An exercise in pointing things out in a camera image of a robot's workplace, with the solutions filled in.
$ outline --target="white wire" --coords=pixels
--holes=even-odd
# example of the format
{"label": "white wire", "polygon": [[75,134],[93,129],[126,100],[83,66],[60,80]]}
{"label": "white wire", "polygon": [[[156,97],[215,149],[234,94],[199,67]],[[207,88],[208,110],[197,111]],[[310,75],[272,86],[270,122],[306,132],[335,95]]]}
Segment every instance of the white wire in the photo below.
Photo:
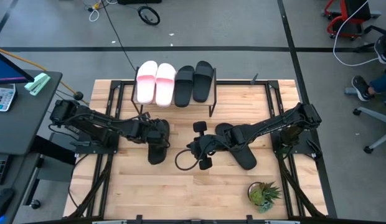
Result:
{"label": "white wire", "polygon": [[117,4],[117,3],[118,3],[117,0],[116,0],[115,2],[111,2],[111,0],[106,0],[106,2],[107,2],[108,4]]}
{"label": "white wire", "polygon": [[[95,12],[98,13],[98,17],[96,17],[96,19],[92,19],[92,15],[93,15]],[[97,20],[99,19],[99,16],[100,16],[99,11],[97,11],[96,9],[94,9],[94,10],[91,12],[91,14],[89,15],[89,21],[90,21],[90,22],[95,22],[95,21],[97,21]]]}
{"label": "white wire", "polygon": [[349,65],[347,63],[344,63],[342,62],[336,55],[336,45],[337,45],[337,39],[338,39],[338,35],[340,34],[340,31],[342,29],[342,27],[345,25],[346,22],[348,22],[349,19],[351,19],[357,12],[359,12],[359,10],[361,10],[367,3],[368,3],[369,0],[367,0],[358,10],[356,10],[356,12],[354,12],[345,22],[342,23],[342,25],[340,26],[340,29],[338,29],[338,32],[337,32],[337,35],[336,35],[336,39],[334,41],[334,47],[332,48],[332,53],[334,54],[335,58],[340,62],[342,63],[343,65],[346,65],[346,66],[350,66],[350,67],[355,67],[355,66],[359,66],[359,65],[364,65],[366,63],[369,63],[369,62],[372,62],[374,60],[378,60],[379,58],[373,58],[372,60],[368,60],[366,62],[362,62],[362,63],[359,63],[359,64],[356,64],[356,65]]}

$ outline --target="black floor stripe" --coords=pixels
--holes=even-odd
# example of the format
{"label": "black floor stripe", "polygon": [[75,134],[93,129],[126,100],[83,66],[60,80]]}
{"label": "black floor stripe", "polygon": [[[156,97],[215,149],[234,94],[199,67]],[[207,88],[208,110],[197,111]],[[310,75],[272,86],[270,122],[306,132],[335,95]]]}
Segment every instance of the black floor stripe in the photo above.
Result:
{"label": "black floor stripe", "polygon": [[[283,0],[278,0],[278,6],[280,10],[281,20],[283,22],[283,27],[285,28],[285,33],[286,33],[288,47],[290,49],[291,59],[293,61],[293,66],[294,66],[296,79],[298,83],[298,91],[301,94],[301,99],[303,103],[309,103],[309,97],[305,88],[304,77],[301,71],[301,67],[299,66],[297,51],[294,46],[293,36],[291,35],[290,25],[288,24],[287,14],[286,14],[285,6],[283,4]],[[313,130],[311,131],[311,135],[314,142],[319,146],[320,144],[319,144],[318,132],[316,130]],[[323,191],[328,215],[331,218],[337,218],[336,207],[334,205],[334,200],[332,198],[330,183],[327,176],[326,166],[324,165],[323,158],[317,161],[316,167],[318,168],[319,178],[321,180],[322,191]]]}
{"label": "black floor stripe", "polygon": [[[122,52],[121,47],[0,47],[8,52]],[[127,52],[183,52],[183,51],[246,51],[290,52],[289,47],[251,46],[184,46],[184,47],[124,47]],[[353,52],[354,48],[340,47],[336,52]],[[331,47],[296,47],[295,52],[330,53]]]}
{"label": "black floor stripe", "polygon": [[14,9],[14,7],[16,6],[17,2],[19,0],[13,0],[11,5],[9,6],[9,8],[7,9],[6,13],[5,13],[5,16],[2,18],[1,22],[0,22],[0,33],[2,31],[2,29],[4,28],[7,20],[9,19],[9,17],[11,16],[11,12],[12,10]]}

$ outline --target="yellow cable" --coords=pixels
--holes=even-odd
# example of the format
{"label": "yellow cable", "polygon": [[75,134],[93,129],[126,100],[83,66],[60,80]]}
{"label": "yellow cable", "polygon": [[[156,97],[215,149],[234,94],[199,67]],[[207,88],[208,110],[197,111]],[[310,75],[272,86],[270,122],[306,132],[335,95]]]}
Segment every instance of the yellow cable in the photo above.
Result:
{"label": "yellow cable", "polygon": [[[4,53],[4,54],[7,54],[7,55],[9,55],[9,56],[11,56],[11,57],[14,57],[14,58],[16,58],[16,59],[19,59],[19,60],[21,60],[21,61],[23,61],[23,62],[29,63],[29,64],[31,64],[31,65],[37,67],[37,68],[40,68],[40,69],[43,70],[43,71],[47,71],[46,68],[40,66],[39,64],[37,64],[37,63],[35,63],[35,62],[31,62],[30,60],[24,59],[24,58],[22,58],[22,57],[19,57],[19,56],[17,56],[17,55],[14,55],[14,54],[9,53],[9,52],[7,52],[7,51],[5,51],[5,50],[2,50],[2,49],[0,49],[0,52],[1,52],[1,53]],[[61,83],[65,88],[67,88],[68,90],[70,90],[74,95],[77,94],[73,89],[71,89],[68,85],[66,85],[66,83],[64,83],[62,80],[60,81],[60,83]]]}

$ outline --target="desk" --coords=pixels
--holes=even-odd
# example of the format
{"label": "desk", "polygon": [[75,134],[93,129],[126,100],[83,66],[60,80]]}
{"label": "desk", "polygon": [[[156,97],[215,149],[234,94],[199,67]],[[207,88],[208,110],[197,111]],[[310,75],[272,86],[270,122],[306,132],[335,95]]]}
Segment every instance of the desk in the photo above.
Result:
{"label": "desk", "polygon": [[[25,70],[32,77],[42,71]],[[62,74],[46,72],[51,79],[37,96],[32,96],[24,89],[25,83],[17,84],[18,96],[8,112],[0,112],[0,147],[20,147],[28,151],[33,145],[40,124],[47,113],[52,97],[59,85]],[[40,154],[31,152],[13,156],[10,169],[0,191],[4,188],[15,190],[14,198],[5,214],[6,223],[12,223],[24,192],[30,182]]]}
{"label": "desk", "polygon": [[[105,113],[110,83],[111,80],[96,80],[90,102],[91,109]],[[279,80],[279,84],[285,109],[296,106],[299,97],[294,80]],[[121,119],[136,116],[130,101],[131,94],[132,86],[127,86],[124,90]],[[112,115],[115,106],[116,103],[113,103]],[[135,219],[137,215],[143,215],[145,220],[244,220],[246,215],[253,215],[254,219],[287,218],[283,199],[277,200],[275,206],[264,214],[259,214],[247,199],[247,188],[252,182],[275,181],[275,185],[281,187],[280,170],[269,134],[250,144],[258,161],[252,170],[243,170],[229,152],[217,152],[212,156],[214,166],[208,170],[199,170],[196,167],[184,172],[174,165],[175,155],[198,136],[192,127],[196,121],[206,121],[207,133],[211,134],[215,132],[215,126],[222,122],[243,124],[268,119],[270,112],[265,87],[217,85],[217,107],[211,118],[208,116],[208,109],[202,106],[159,108],[156,105],[145,105],[144,110],[149,111],[152,118],[169,121],[171,148],[168,149],[163,163],[152,166],[147,160],[147,145],[134,144],[120,138],[119,151],[114,156],[111,169],[105,219]],[[91,188],[96,157],[89,155],[73,173],[70,191],[77,203],[83,200]],[[315,162],[304,155],[294,155],[294,158],[301,188],[312,203],[326,214]],[[194,161],[189,153],[179,158],[179,164],[183,167],[190,166]],[[294,214],[297,215],[292,189],[290,192]],[[101,190],[96,196],[94,215],[98,211],[100,194]],[[68,199],[64,215],[69,215],[74,210],[74,205]]]}

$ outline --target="white slide sandal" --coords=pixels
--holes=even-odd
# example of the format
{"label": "white slide sandal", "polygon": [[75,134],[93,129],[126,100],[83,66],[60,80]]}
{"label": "white slide sandal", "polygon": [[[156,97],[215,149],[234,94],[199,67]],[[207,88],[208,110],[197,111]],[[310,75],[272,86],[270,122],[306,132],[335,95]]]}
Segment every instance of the white slide sandal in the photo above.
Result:
{"label": "white slide sandal", "polygon": [[174,95],[175,74],[175,68],[168,63],[162,63],[158,66],[156,75],[156,103],[160,107],[171,105]]}
{"label": "white slide sandal", "polygon": [[136,99],[141,104],[150,104],[153,101],[157,69],[155,61],[147,61],[138,70],[136,77]]}

